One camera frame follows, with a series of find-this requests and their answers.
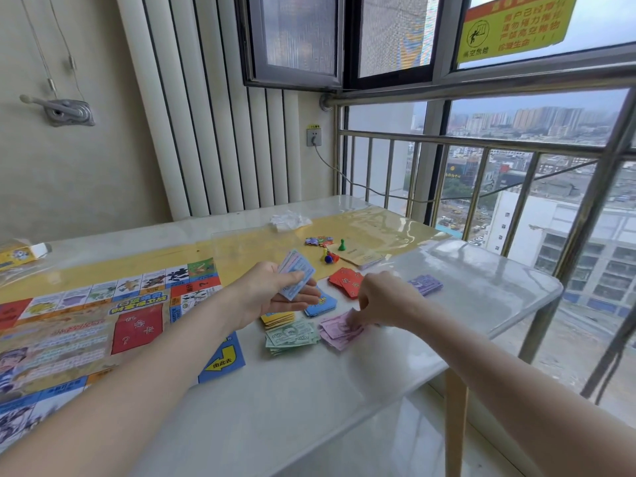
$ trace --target game board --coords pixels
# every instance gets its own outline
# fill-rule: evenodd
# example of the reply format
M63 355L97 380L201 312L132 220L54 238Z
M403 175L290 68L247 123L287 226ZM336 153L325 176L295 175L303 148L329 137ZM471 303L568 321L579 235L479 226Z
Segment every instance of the game board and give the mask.
M212 258L0 304L0 452L221 287ZM236 333L193 384L245 365Z

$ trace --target metal railing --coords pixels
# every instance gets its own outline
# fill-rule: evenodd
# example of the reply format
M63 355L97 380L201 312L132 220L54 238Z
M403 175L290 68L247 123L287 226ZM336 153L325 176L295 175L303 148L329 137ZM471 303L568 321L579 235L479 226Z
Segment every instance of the metal railing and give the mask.
M614 125L614 129L609 136L605 147L595 147L587 145L575 145L568 143L547 143L547 142L531 142L527 140L496 140L486 138L470 138L449 135L417 135L417 134L399 134L384 132L367 132L359 130L347 130L340 126L340 110L339 107L348 105L357 105L364 103L393 103L393 102L413 102L427 101L436 98L474 98L478 96L492 95L520 95L524 93L546 93L554 91L572 91L584 89L599 88L629 88L624 99L623 106L619 113L619 117ZM514 208L514 212L509 224L506 238L503 242L502 256L507 257L515 233L517 231L523 208L530 194L532 183L545 177L552 177L563 172L567 172L584 165L596 164L592 180L586 190L584 197L579 206L577 215L572 224L572 229L565 241L560 257L556 262L553 275L561 281L563 287L566 288L573 272L576 269L576 263L583 252L584 245L588 241L592 230L600 216L604 207L612 182L616 174L620 170L623 162L636 160L636 150L631 148L632 137L636 128L636 65L627 64L612 67L593 67L591 69L581 69L576 71L550 72L545 74L533 74L531 76L512 77L506 79L489 79L476 80L472 82L448 84L445 86L423 86L410 87L406 89L397 89L392 91L378 92L348 92L340 95L328 96L324 101L326 105L337 107L337 134L335 147L339 150L340 139L351 138L351 151L348 162L351 167L351 175L353 182L353 168L355 167L355 139L368 139L367 154L367 170L366 170L366 190L365 200L369 201L370 192L375 192L379 196L384 197L384 208L388 208L389 200L396 198L406 200L406 216L411 217L413 203L430 204L431 217L430 222L436 225L440 202L444 200L467 199L468 196L442 198L442 188L446 173L447 159L449 157L449 148L451 146L463 147L481 147L481 162L476 176L473 194L470 196L470 206L466 215L462 240L469 240L471 231L471 222L478 207L478 200L490 194L506 190L510 187L521 186L519 197ZM387 182L384 193L370 189L371 182L371 164L373 158L373 141L375 139L389 140L389 156L387 165ZM391 170L393 162L394 144L396 141L414 142L413 159L411 162L411 176L409 179L408 196L401 197L389 194L391 185ZM435 186L435 195L431 200L419 201L414 199L415 181L417 168L421 165L420 153L423 144L434 143L441 145L441 160L439 164L438 177ZM526 176L522 183L511 184L503 188L498 188L491 192L480 193L481 181L485 168L489 161L489 152L493 149L503 149L509 151L522 151L532 153L532 157L527 169ZM338 152L337 165L339 165L340 157L346 160L346 152ZM561 171L537 176L537 168L541 156L562 155L575 156L578 158L589 159L589 162L576 167L571 167ZM350 184L350 191L353 192L353 184ZM521 345L519 357L531 363L539 349L539 345L545 337L546 331L554 314L557 310L560 298L541 308L531 323L528 334ZM600 373L603 369L597 369L595 372Z

